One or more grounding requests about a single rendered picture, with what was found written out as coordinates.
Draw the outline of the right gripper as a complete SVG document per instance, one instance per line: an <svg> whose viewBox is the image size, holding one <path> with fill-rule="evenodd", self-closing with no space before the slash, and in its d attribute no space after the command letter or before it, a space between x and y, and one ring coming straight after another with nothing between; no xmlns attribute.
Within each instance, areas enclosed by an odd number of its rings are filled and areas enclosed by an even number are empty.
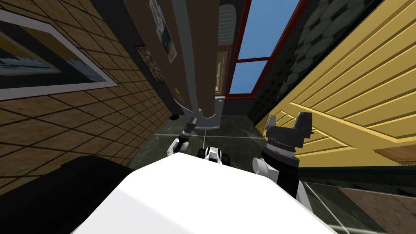
<svg viewBox="0 0 416 234"><path fill-rule="evenodd" d="M304 139L309 139L312 131L312 113L299 112L293 128L276 126L276 115L270 115L266 124L267 143L282 149L302 148Z"/></svg>

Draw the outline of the brown refrigerator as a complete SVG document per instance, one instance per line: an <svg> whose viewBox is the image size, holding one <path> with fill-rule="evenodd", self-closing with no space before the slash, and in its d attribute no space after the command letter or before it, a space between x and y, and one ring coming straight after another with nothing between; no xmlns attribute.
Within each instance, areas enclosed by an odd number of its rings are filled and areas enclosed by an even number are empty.
<svg viewBox="0 0 416 234"><path fill-rule="evenodd" d="M165 79L175 102L193 116L177 23L171 0L123 0L145 46ZM220 127L221 106L215 97L219 0L186 0L201 119L197 129Z"/></svg>

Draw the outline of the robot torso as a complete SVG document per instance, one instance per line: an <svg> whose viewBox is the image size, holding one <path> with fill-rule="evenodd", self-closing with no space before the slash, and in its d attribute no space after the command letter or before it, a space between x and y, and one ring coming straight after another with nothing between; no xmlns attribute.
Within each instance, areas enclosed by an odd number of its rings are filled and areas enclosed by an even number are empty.
<svg viewBox="0 0 416 234"><path fill-rule="evenodd" d="M128 174L72 234L337 234L262 175L175 153Z"/></svg>

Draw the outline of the yellow panelled door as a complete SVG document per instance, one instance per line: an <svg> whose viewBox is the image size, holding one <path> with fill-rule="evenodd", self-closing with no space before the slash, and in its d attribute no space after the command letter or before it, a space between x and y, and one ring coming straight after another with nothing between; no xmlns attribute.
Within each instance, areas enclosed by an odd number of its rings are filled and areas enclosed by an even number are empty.
<svg viewBox="0 0 416 234"><path fill-rule="evenodd" d="M383 0L270 114L302 111L300 167L416 165L416 0Z"/></svg>

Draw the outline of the red framed window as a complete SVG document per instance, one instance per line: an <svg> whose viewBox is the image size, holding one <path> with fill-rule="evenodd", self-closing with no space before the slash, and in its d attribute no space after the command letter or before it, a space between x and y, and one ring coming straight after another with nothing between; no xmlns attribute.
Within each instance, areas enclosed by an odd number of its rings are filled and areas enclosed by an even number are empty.
<svg viewBox="0 0 416 234"><path fill-rule="evenodd" d="M314 0L245 0L226 99L254 99L307 5Z"/></svg>

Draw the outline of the small dark wall picture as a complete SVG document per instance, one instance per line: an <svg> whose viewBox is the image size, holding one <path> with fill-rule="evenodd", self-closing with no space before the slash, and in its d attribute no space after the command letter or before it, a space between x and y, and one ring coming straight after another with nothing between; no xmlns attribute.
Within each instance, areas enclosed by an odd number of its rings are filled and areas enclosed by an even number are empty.
<svg viewBox="0 0 416 234"><path fill-rule="evenodd" d="M151 72L154 80L156 82L165 82L165 79L156 64L155 60L153 59L153 56L151 55L150 51L147 49L147 47L143 45L137 45L135 46L135 50L140 55L142 61L145 63L146 67Z"/></svg>

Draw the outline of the white framed wall picture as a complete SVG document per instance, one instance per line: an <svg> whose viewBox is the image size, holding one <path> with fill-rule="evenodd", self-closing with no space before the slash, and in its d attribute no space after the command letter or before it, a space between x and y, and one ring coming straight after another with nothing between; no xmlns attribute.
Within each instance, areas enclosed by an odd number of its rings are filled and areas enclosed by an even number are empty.
<svg viewBox="0 0 416 234"><path fill-rule="evenodd" d="M114 86L51 24L0 9L0 100Z"/></svg>

